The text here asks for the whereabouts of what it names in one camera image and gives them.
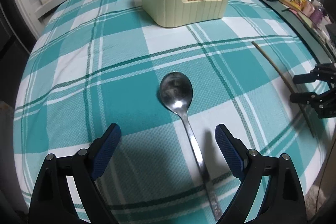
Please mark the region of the large steel spoon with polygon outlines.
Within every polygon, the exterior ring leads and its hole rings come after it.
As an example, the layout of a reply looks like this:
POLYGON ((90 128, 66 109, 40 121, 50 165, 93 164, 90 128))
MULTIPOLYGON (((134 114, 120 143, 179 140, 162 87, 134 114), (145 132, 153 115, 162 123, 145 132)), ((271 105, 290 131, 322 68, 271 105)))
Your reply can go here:
POLYGON ((163 105, 172 113, 179 116, 189 139, 198 170, 201 174, 203 185, 209 199, 214 218, 218 221, 223 212, 215 193, 214 184, 205 161, 201 148, 197 142, 193 129, 188 119, 188 109, 193 100, 193 86, 189 78, 181 72, 171 72, 163 77, 159 85, 159 97, 163 105))

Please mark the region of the yellow snack box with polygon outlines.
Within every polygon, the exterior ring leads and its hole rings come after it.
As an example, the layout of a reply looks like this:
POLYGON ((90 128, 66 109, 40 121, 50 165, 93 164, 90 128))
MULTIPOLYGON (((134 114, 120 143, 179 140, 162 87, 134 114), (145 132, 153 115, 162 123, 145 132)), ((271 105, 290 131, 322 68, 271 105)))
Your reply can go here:
POLYGON ((291 4, 298 8, 299 10, 302 10, 305 6, 306 0, 290 0, 291 4))

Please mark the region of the wooden chopstick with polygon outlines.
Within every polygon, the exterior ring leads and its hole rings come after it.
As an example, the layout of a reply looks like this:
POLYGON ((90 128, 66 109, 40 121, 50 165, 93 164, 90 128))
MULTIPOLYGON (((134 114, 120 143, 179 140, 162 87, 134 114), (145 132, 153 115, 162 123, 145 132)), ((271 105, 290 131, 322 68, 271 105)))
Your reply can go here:
MULTIPOLYGON (((252 41, 252 45, 264 56, 264 58, 270 63, 270 65, 273 67, 273 69, 278 73, 278 75, 281 77, 282 81, 284 82, 285 86, 288 88, 290 91, 290 94, 294 93, 294 89, 292 88, 291 84, 289 81, 286 79, 286 77, 282 74, 280 69, 276 66, 276 64, 272 61, 272 59, 261 49, 261 47, 254 41, 252 41)), ((302 116, 304 117, 306 124, 308 128, 310 129, 310 132, 312 134, 312 137, 316 137, 316 133, 314 130, 314 127, 312 123, 309 120, 309 117, 304 109, 304 107, 300 104, 298 104, 299 109, 301 110, 302 116)))

